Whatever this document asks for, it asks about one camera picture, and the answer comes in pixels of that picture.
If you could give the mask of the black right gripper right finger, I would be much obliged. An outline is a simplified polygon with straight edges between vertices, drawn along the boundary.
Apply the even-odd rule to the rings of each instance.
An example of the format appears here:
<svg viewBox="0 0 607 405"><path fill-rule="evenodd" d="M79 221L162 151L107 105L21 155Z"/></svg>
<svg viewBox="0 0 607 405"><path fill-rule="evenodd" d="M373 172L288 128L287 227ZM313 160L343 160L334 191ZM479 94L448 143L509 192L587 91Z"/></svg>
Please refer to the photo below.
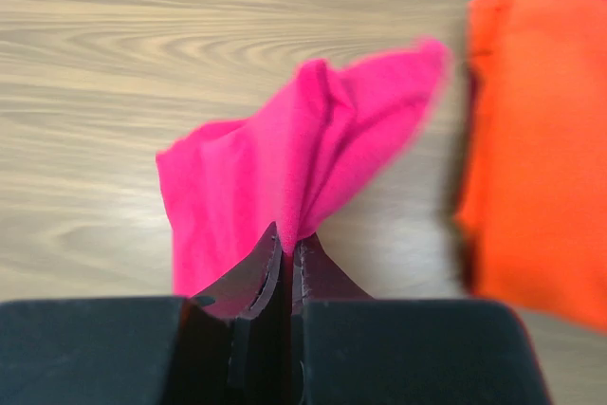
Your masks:
<svg viewBox="0 0 607 405"><path fill-rule="evenodd" d="M528 333L509 307L478 299L380 300L317 236L293 257L296 404L547 404Z"/></svg>

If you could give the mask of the pink t shirt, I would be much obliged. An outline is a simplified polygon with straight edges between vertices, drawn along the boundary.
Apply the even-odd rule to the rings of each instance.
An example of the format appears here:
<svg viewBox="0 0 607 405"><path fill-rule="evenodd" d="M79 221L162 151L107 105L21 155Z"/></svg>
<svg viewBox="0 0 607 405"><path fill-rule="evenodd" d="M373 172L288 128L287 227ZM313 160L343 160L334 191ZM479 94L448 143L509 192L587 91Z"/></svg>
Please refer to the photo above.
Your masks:
<svg viewBox="0 0 607 405"><path fill-rule="evenodd" d="M157 153L174 292L216 282L269 226L292 253L411 144L449 60L434 39L343 68L311 60L253 115Z"/></svg>

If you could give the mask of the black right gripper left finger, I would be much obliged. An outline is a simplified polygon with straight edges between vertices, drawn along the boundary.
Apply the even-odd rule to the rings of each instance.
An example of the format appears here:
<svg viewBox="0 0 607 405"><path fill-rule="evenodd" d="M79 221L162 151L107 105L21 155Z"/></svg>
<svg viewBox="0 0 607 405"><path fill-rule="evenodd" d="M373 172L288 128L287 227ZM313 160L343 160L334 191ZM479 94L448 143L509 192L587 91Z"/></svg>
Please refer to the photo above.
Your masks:
<svg viewBox="0 0 607 405"><path fill-rule="evenodd" d="M252 252L192 297L1 305L5 404L279 404L282 248Z"/></svg>

